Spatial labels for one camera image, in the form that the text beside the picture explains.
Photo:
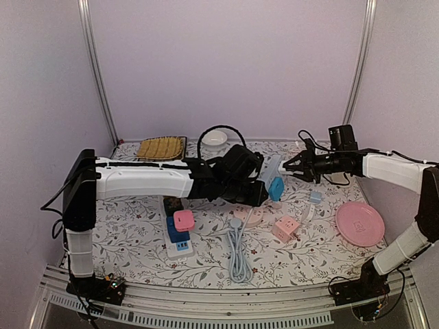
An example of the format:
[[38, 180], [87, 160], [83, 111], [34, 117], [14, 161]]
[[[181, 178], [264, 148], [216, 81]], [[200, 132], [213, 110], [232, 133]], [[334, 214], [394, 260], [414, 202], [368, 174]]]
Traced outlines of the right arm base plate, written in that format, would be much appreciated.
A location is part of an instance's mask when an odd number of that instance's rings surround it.
[[336, 306], [362, 302], [390, 292], [387, 276], [378, 276], [373, 279], [358, 278], [336, 283], [335, 279], [339, 278], [341, 276], [334, 277], [328, 285], [329, 294], [333, 297]]

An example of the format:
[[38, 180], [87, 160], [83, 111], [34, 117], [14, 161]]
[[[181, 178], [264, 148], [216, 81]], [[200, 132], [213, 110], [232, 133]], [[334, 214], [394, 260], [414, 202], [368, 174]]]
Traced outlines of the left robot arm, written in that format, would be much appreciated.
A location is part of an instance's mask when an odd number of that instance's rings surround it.
[[220, 198], [259, 207], [269, 197], [265, 182], [259, 179], [262, 165], [263, 156], [242, 145], [210, 160], [196, 156], [170, 162], [114, 161], [84, 149], [63, 185], [40, 209], [49, 211], [62, 198], [59, 215], [67, 239], [71, 286], [87, 297], [97, 297], [102, 292], [92, 257], [97, 201], [126, 196]]

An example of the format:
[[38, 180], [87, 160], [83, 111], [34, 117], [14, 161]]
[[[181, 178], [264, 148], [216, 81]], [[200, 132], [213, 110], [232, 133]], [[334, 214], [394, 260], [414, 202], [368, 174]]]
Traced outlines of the white plug adapter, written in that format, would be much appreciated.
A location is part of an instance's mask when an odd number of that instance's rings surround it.
[[301, 223], [307, 223], [313, 219], [316, 212], [316, 205], [309, 204], [302, 213]]

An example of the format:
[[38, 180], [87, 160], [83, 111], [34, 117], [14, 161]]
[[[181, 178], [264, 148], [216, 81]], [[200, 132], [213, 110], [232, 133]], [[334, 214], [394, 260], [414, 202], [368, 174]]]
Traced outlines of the pink round socket base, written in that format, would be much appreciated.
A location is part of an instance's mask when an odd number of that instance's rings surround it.
[[262, 207], [249, 208], [242, 205], [239, 205], [233, 211], [234, 217], [240, 219], [242, 223], [245, 223], [247, 228], [254, 228], [261, 224], [263, 213]]

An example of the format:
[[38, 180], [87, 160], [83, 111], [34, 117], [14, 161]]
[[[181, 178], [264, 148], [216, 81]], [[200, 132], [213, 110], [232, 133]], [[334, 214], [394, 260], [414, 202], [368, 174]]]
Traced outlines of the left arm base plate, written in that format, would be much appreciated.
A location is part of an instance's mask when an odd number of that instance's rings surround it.
[[70, 275], [66, 292], [79, 295], [87, 301], [92, 300], [121, 306], [126, 292], [126, 281], [113, 273], [103, 278], [99, 278], [95, 274], [88, 278], [76, 278]]

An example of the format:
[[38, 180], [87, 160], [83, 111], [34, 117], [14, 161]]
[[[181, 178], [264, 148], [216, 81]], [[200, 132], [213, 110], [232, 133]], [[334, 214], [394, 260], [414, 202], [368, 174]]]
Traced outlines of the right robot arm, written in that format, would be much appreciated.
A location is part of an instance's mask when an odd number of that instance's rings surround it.
[[413, 191], [420, 196], [414, 222], [389, 246], [375, 254], [361, 267], [360, 278], [353, 282], [361, 299], [378, 293], [388, 274], [407, 261], [413, 261], [438, 240], [438, 165], [414, 162], [394, 154], [368, 150], [335, 151], [316, 155], [304, 150], [290, 160], [282, 161], [280, 173], [305, 182], [320, 181], [330, 173], [349, 173], [381, 180]]

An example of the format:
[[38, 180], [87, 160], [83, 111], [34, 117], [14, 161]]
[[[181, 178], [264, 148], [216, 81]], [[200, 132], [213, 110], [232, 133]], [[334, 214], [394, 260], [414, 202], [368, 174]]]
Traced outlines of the light blue power strip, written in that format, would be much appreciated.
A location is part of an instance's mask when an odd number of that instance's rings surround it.
[[[281, 155], [273, 155], [265, 168], [261, 180], [265, 183], [268, 191], [271, 181], [280, 176], [278, 167], [281, 163]], [[248, 284], [253, 278], [253, 271], [244, 252], [244, 230], [246, 224], [236, 217], [230, 220], [230, 230], [226, 236], [230, 245], [230, 262], [228, 272], [230, 280], [237, 284]]]

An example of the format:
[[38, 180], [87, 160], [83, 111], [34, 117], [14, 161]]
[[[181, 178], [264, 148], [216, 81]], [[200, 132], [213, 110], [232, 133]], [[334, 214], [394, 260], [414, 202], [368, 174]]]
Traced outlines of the pink cube socket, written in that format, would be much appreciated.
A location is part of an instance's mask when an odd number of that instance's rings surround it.
[[288, 243], [292, 239], [292, 235], [298, 227], [299, 222], [292, 217], [285, 215], [274, 223], [272, 226], [272, 234], [281, 243]]

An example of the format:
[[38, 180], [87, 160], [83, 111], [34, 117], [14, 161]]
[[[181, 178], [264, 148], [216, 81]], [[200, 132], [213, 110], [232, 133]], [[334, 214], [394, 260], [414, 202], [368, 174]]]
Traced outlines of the cyan square plug adapter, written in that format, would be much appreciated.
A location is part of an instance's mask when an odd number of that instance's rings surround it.
[[268, 188], [268, 195], [273, 202], [279, 202], [283, 194], [285, 185], [280, 176], [275, 177]]

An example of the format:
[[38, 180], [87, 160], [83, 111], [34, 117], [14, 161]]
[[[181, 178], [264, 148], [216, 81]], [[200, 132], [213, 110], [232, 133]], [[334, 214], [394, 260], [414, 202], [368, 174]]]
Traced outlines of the small light blue plug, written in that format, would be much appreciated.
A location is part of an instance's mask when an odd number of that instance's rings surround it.
[[312, 191], [309, 196], [309, 201], [312, 204], [320, 204], [322, 201], [322, 193], [317, 191]]

